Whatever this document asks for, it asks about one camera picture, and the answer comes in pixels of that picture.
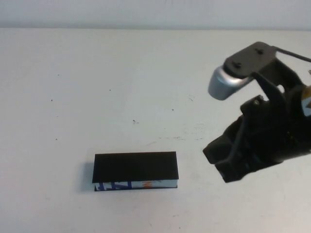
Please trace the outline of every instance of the black rectangular box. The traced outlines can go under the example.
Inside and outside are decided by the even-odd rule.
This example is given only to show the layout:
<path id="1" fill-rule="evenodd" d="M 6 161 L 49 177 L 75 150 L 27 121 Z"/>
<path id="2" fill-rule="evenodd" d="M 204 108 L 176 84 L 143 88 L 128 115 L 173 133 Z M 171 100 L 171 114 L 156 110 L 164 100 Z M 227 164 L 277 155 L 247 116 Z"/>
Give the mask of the black rectangular box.
<path id="1" fill-rule="evenodd" d="M 176 152 L 96 154 L 95 191 L 177 188 Z"/>

